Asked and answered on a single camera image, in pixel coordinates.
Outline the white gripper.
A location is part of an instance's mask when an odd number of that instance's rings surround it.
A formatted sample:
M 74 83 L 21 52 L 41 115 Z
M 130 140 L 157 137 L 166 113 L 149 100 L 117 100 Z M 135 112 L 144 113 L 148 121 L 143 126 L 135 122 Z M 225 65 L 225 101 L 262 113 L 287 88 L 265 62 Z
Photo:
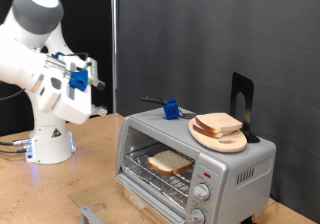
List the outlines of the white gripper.
M 91 84 L 99 91 L 105 89 L 101 80 L 92 80 Z M 73 88 L 66 78 L 45 77 L 35 92 L 35 100 L 41 112 L 51 112 L 56 117 L 83 124 L 92 116 L 105 116 L 108 111 L 105 107 L 93 106 L 91 108 L 91 88 L 84 91 Z

